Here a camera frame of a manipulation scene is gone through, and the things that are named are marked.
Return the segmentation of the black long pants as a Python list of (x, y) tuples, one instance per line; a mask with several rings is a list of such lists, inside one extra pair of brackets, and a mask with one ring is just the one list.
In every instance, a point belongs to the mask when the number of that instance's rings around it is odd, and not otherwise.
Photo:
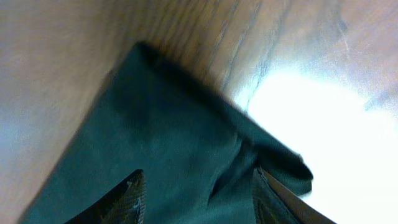
[(312, 189), (298, 154), (139, 42), (22, 222), (67, 222), (141, 169), (146, 223), (254, 223), (256, 167), (296, 195)]

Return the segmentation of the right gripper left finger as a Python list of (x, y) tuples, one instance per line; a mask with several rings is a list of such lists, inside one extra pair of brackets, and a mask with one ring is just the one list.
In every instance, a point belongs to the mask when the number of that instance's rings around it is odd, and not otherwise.
[(137, 169), (67, 224), (143, 224), (145, 212), (146, 181)]

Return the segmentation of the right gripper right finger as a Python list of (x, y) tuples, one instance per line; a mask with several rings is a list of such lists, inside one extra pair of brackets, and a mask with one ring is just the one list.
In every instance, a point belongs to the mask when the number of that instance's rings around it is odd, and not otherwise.
[(297, 198), (285, 187), (285, 195), (270, 185), (265, 171), (258, 167), (252, 175), (252, 202), (257, 224), (332, 224), (333, 221)]

